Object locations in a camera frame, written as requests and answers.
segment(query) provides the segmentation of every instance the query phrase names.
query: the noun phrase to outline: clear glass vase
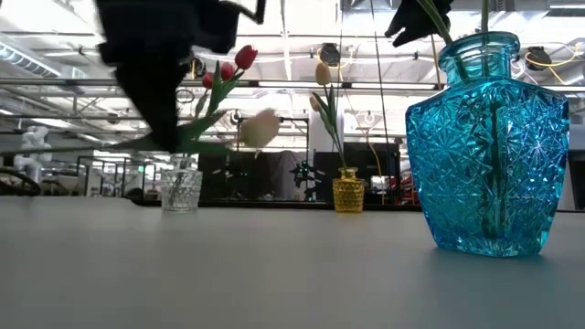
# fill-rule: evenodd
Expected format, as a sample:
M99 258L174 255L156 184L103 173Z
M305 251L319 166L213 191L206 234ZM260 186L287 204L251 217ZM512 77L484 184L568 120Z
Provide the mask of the clear glass vase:
M357 168L339 168L341 178L333 180L335 211L359 213L364 209L364 180L356 178Z
M191 212L197 210L203 174L191 165L194 159L176 157L175 168L161 174L163 211Z
M511 33L459 39L440 54L449 89L406 114L414 185L440 248L536 254L557 209L569 104L511 79Z

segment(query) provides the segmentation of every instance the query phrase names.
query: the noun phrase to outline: white robot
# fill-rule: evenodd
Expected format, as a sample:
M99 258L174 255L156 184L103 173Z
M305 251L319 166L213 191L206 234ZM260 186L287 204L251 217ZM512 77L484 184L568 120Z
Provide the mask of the white robot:
M30 126L26 133L22 135L23 150L45 148L50 149L51 145L45 143L45 137L48 134L47 127ZM28 177L37 183L41 180L41 169L43 164L49 163L53 155L51 153L43 154L18 154L15 156L15 169L25 171Z

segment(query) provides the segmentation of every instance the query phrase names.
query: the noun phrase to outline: yellow tulip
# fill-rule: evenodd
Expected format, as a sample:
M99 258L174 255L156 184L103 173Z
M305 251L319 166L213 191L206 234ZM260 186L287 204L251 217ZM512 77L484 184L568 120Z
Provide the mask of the yellow tulip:
M312 95L311 97L309 97L309 102L311 103L311 107L313 108L313 111L320 111L321 110L321 104L315 98L314 95Z
M329 72L329 67L324 63L317 64L317 67L314 70L314 78L321 86L326 86L331 83L331 72Z
M262 148L276 137L280 126L274 110L264 110L244 121L239 138L248 147Z

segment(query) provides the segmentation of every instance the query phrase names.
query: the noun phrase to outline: yellow glass vase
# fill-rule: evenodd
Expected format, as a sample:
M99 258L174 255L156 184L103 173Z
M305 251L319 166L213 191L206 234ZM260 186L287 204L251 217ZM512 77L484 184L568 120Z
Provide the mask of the yellow glass vase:
M359 213L364 210L364 180L356 178L357 168L339 168L341 178L333 180L335 211Z

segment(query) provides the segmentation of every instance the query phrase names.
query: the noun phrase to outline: tulip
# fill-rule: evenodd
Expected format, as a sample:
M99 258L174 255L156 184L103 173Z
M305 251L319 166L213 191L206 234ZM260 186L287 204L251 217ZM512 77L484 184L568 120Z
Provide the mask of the tulip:
M235 70L234 67L231 66L229 63L223 63L221 65L221 79L226 81L231 79L234 76Z
M248 147L262 148L276 137L280 125L274 110L264 110L241 125L239 138Z
M319 112L322 108L321 108L321 104L319 103L319 101L315 98L315 96L311 96L309 97L309 102L311 103L311 107L313 108L313 111L317 111Z
M203 87L205 87L206 89L211 89L213 87L213 74L211 73L206 73L203 76L203 81L202 81Z
M317 64L317 68L314 70L314 77L321 86L331 83L331 72L329 72L329 67L324 63Z
M258 50L254 49L250 45L244 46L244 48L240 49L234 58L236 66L238 66L238 69L249 69L257 55Z

